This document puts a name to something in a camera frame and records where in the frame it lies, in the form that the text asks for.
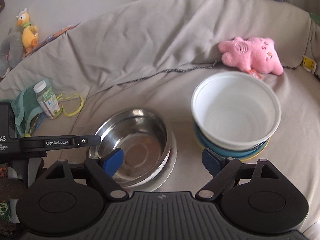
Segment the pink plush toy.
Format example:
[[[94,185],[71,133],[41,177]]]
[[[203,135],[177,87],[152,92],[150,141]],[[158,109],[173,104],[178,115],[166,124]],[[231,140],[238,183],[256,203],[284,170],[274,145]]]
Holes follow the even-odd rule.
[[[274,47],[274,40],[270,38],[252,37],[244,40],[236,37],[220,42],[218,49],[222,53],[223,64],[243,72],[271,73],[277,76],[284,72]]]

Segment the kids vitamin bottle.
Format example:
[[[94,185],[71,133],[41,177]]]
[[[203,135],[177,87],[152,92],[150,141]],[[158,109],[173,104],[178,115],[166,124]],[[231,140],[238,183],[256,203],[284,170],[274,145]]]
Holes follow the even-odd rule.
[[[39,81],[34,87],[33,90],[36,94],[36,99],[43,109],[44,113],[48,118],[55,119],[62,112],[62,107],[53,92],[51,85],[45,81]]]

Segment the green towel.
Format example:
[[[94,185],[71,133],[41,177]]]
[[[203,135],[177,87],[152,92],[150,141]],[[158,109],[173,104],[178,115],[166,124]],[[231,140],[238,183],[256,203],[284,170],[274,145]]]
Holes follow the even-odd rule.
[[[10,100],[15,115],[15,131],[19,137],[30,137],[45,117],[33,86],[29,86],[14,99]]]

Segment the floral white shallow bowl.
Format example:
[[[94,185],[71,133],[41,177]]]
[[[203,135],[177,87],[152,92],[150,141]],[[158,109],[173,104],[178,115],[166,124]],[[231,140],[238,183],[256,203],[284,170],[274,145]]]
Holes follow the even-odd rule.
[[[134,191],[147,191],[147,192],[156,191],[169,178],[170,174],[174,169],[176,159],[177,159],[177,142],[176,142],[174,133],[172,133],[172,143],[171,143],[170,154],[169,154],[167,163],[164,165],[164,167],[159,172],[159,174],[157,174],[152,180],[148,181],[143,185],[125,188],[125,191],[127,191],[129,195],[131,195]]]

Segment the stainless steel bowl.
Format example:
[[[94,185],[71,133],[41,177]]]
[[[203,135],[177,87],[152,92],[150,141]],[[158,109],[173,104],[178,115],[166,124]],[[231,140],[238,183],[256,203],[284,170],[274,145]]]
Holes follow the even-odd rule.
[[[107,119],[97,130],[101,139],[87,156],[103,158],[116,148],[124,161],[113,179],[122,187],[140,186],[161,172],[172,143],[170,125],[161,115],[147,109],[129,109]]]

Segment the yellow duck plush toy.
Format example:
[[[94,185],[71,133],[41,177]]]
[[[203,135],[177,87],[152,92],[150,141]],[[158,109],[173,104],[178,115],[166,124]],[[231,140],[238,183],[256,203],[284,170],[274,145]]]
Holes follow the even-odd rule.
[[[25,49],[25,52],[28,53],[38,45],[38,41],[39,41],[38,27],[36,25],[31,24],[30,16],[27,8],[20,11],[20,13],[16,16],[16,18],[17,18],[16,25],[19,27],[22,27],[23,47]]]

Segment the green object behind sofa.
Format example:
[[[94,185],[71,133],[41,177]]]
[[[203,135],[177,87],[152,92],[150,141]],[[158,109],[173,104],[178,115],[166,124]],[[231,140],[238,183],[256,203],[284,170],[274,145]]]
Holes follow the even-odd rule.
[[[320,26],[320,16],[315,13],[310,13],[310,18],[315,22],[318,26]]]

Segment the white plastic takeaway bowl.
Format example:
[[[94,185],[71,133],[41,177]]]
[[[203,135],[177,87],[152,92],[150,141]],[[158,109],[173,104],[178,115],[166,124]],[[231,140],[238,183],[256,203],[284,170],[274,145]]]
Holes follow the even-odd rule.
[[[263,81],[241,72],[214,74],[191,97],[193,119],[212,143],[249,150],[269,139],[281,121],[280,102]]]

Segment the small yellow tag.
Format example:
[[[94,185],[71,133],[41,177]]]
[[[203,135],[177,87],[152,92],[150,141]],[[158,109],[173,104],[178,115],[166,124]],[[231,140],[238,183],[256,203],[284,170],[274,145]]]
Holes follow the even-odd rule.
[[[308,71],[311,72],[312,74],[315,73],[316,67],[317,67],[317,63],[315,60],[313,60],[310,57],[307,56],[303,56],[303,61],[302,61],[302,67]]]

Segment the large white ceramic bowl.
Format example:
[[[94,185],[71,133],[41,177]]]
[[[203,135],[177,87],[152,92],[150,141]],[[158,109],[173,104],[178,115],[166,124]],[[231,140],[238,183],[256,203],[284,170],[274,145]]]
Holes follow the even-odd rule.
[[[138,132],[120,143],[124,161],[114,175],[122,187],[140,186],[152,180],[167,163],[172,143],[170,130]]]

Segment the grey plush toy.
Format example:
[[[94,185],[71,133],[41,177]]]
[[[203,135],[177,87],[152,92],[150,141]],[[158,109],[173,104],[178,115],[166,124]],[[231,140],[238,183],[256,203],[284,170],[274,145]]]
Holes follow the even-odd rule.
[[[1,43],[1,79],[21,62],[23,55],[22,33],[9,31]]]

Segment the beige sofa cover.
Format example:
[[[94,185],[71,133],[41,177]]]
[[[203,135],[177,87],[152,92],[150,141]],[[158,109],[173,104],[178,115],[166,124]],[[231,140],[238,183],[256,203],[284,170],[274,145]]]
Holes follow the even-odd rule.
[[[1,98],[48,79],[56,93],[85,98],[75,117],[46,119],[35,135],[93,134],[111,115],[152,109],[172,127],[177,161],[162,191],[198,191],[210,174],[201,163],[191,97],[205,78],[228,70],[217,45],[269,37],[284,73],[263,80],[276,93],[281,123],[260,157],[301,191],[309,214],[301,231],[319,239],[319,26],[309,14],[271,0],[142,0],[79,24],[23,59],[1,82]]]

